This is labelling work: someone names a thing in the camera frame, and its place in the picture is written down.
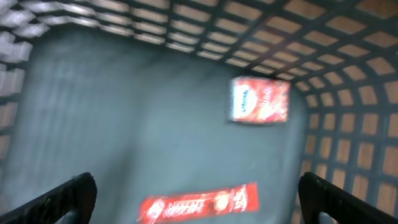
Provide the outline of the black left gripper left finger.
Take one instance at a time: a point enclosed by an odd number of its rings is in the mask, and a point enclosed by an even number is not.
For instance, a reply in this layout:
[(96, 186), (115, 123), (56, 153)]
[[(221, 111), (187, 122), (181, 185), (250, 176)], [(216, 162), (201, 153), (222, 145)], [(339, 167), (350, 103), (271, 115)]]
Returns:
[(3, 224), (89, 224), (95, 208), (96, 182), (84, 172), (1, 216)]

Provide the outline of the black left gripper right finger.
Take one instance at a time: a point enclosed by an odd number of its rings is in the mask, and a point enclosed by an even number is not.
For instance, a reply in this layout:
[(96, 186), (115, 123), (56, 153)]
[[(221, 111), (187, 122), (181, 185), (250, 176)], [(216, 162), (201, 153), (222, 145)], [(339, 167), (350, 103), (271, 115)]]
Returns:
[(326, 213), (340, 224), (397, 224), (393, 216), (371, 206), (312, 172), (306, 172), (298, 183), (298, 196), (303, 221), (319, 224)]

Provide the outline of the small red white box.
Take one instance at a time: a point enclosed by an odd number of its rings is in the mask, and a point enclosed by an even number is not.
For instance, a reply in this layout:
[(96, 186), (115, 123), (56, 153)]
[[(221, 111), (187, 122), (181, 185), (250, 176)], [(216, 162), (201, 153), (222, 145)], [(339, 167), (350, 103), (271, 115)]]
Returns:
[(284, 123), (289, 116), (290, 83), (240, 76), (230, 81), (229, 119), (237, 123)]

